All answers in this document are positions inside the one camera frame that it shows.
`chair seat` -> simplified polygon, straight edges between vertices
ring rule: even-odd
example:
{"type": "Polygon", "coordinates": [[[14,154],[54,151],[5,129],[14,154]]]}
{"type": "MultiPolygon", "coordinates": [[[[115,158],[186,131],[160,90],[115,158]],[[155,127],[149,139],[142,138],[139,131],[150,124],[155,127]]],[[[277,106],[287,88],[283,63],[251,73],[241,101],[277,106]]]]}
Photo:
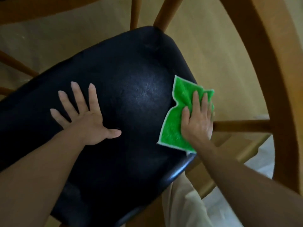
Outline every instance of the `chair seat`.
{"type": "Polygon", "coordinates": [[[152,26],[128,31],[53,66],[0,102],[1,168],[50,140],[61,127],[50,108],[66,118],[58,97],[72,104],[70,82],[85,99],[95,84],[104,126],[116,139],[86,146],[52,215],[69,226],[120,226],[182,172],[194,154],[157,145],[172,99],[174,75],[195,82],[174,41],[152,26]]]}

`green cleaning cloth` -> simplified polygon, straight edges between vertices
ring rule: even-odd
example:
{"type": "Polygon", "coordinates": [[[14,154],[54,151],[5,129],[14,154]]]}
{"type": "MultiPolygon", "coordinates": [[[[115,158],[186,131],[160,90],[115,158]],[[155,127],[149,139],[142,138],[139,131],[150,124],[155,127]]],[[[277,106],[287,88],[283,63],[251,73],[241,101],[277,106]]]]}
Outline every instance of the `green cleaning cloth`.
{"type": "Polygon", "coordinates": [[[214,90],[204,90],[203,87],[197,84],[175,76],[172,97],[176,102],[176,106],[168,111],[157,144],[195,153],[189,142],[184,140],[181,135],[182,110],[185,106],[188,106],[190,112],[192,111],[192,95],[194,91],[198,91],[200,102],[204,93],[208,95],[208,102],[210,102],[214,94],[214,90]]]}

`left hand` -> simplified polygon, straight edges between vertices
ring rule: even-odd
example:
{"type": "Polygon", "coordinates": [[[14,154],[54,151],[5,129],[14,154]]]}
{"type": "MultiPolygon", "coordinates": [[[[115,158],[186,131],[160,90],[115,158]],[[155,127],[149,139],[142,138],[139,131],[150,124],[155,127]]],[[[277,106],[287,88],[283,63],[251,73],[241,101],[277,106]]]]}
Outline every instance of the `left hand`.
{"type": "Polygon", "coordinates": [[[70,103],[67,94],[59,91],[59,99],[69,115],[71,122],[68,122],[56,109],[50,109],[52,117],[64,130],[69,132],[75,139],[80,139],[83,145],[95,145],[104,139],[119,137],[121,131],[108,129],[103,126],[103,117],[98,103],[96,87],[89,85],[89,109],[79,85],[71,82],[71,88],[77,103],[78,112],[70,103]]]}

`forearm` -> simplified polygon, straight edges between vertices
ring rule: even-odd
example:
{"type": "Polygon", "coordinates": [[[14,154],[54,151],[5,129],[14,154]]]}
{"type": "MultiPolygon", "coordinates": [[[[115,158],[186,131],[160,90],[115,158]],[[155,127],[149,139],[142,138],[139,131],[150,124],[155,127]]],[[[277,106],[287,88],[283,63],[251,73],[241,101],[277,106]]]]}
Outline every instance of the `forearm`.
{"type": "Polygon", "coordinates": [[[43,226],[83,145],[62,131],[0,174],[0,226],[43,226]]]}
{"type": "Polygon", "coordinates": [[[303,223],[301,196],[219,154],[211,142],[196,143],[196,150],[244,226],[299,226],[303,223]]]}

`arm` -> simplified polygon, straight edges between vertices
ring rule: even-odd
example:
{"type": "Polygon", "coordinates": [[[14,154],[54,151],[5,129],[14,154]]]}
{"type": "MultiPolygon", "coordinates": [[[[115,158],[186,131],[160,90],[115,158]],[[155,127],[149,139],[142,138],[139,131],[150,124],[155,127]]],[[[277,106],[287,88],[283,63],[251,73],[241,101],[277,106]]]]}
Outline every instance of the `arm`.
{"type": "Polygon", "coordinates": [[[43,226],[84,146],[121,135],[103,126],[94,85],[89,86],[90,111],[78,84],[73,82],[72,89],[79,114],[66,93],[59,91],[72,122],[51,109],[64,130],[0,173],[0,226],[43,226]]]}
{"type": "Polygon", "coordinates": [[[203,97],[193,96],[193,111],[182,112],[181,132],[197,151],[208,173],[217,184],[244,226],[301,226],[303,198],[281,184],[218,153],[208,139],[212,132],[211,111],[203,97]]]}

